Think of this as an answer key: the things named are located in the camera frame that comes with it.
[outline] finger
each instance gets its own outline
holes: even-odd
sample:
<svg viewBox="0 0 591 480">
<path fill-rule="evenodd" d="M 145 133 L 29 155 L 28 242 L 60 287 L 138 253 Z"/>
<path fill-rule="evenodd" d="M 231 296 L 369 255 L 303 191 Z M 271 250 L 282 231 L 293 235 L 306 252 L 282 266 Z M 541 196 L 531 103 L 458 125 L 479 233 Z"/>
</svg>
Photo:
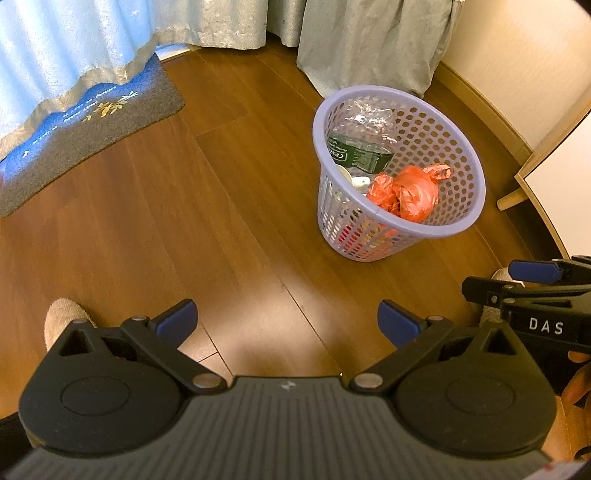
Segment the finger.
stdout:
<svg viewBox="0 0 591 480">
<path fill-rule="evenodd" d="M 587 395 L 587 400 L 585 400 L 585 409 L 583 410 L 583 418 L 585 421 L 585 429 L 587 432 L 591 432 L 589 428 L 591 427 L 591 394 Z"/>
<path fill-rule="evenodd" d="M 576 364 L 581 364 L 583 362 L 586 362 L 587 360 L 591 360 L 591 355 L 589 355 L 588 353 L 573 352 L 571 350 L 569 352 L 569 359 Z"/>
<path fill-rule="evenodd" d="M 575 373 L 562 392 L 562 402 L 566 405 L 573 405 L 589 391 L 591 391 L 591 364 L 579 368 Z"/>
</svg>

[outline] door mat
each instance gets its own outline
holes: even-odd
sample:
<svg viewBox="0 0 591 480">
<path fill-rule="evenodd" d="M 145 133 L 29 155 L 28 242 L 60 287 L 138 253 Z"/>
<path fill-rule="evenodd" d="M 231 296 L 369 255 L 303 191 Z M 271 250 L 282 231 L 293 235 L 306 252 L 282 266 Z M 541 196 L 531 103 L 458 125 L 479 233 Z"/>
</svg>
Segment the door mat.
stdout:
<svg viewBox="0 0 591 480">
<path fill-rule="evenodd" d="M 80 162 L 183 105 L 156 55 L 128 83 L 92 87 L 66 112 L 49 115 L 4 159 L 0 217 L 10 215 Z"/>
</svg>

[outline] purple plastic basket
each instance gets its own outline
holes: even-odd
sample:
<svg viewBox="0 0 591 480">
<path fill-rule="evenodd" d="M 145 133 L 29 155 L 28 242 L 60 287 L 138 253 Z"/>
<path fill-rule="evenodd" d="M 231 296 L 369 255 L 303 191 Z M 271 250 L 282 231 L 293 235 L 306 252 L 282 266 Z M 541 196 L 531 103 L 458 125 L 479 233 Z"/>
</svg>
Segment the purple plastic basket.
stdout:
<svg viewBox="0 0 591 480">
<path fill-rule="evenodd" d="M 326 146 L 345 105 L 363 99 L 391 108 L 397 117 L 397 151 L 386 166 L 393 176 L 407 165 L 424 168 L 445 163 L 450 179 L 439 183 L 439 203 L 423 223 L 403 220 L 371 203 L 347 181 Z M 320 160 L 318 226 L 337 252 L 360 262 L 388 257 L 423 238 L 443 238 L 466 230 L 484 206 L 482 166 L 470 142 L 449 118 L 408 93 L 388 87 L 357 85 L 328 97 L 316 112 L 313 140 Z"/>
</svg>

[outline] curtain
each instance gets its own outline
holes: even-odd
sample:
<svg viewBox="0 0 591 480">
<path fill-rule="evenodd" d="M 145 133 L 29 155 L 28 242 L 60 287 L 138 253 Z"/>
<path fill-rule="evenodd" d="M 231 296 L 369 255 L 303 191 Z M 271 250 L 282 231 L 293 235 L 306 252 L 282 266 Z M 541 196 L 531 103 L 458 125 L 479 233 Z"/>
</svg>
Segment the curtain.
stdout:
<svg viewBox="0 0 591 480">
<path fill-rule="evenodd" d="M 324 97 L 359 84 L 419 97 L 464 0 L 308 0 L 297 65 Z"/>
<path fill-rule="evenodd" d="M 306 0 L 0 0 L 0 159 L 98 83 L 122 85 L 156 45 L 299 41 Z"/>
</svg>

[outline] red plastic bag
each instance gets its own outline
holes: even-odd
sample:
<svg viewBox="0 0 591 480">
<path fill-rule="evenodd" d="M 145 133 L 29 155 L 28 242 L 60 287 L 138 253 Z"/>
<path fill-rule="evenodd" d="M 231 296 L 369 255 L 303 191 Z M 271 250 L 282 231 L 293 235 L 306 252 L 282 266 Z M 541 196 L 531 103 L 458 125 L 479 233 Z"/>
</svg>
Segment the red plastic bag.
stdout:
<svg viewBox="0 0 591 480">
<path fill-rule="evenodd" d="M 420 223 L 429 216 L 439 201 L 437 182 L 451 176 L 452 168 L 443 163 L 436 163 L 422 170 L 409 165 L 391 181 L 381 178 L 376 187 L 372 183 L 369 187 L 372 195 L 368 193 L 367 198 L 400 218 Z"/>
<path fill-rule="evenodd" d="M 379 173 L 369 186 L 367 199 L 384 210 L 392 210 L 395 196 L 392 186 L 394 179 L 387 173 Z"/>
</svg>

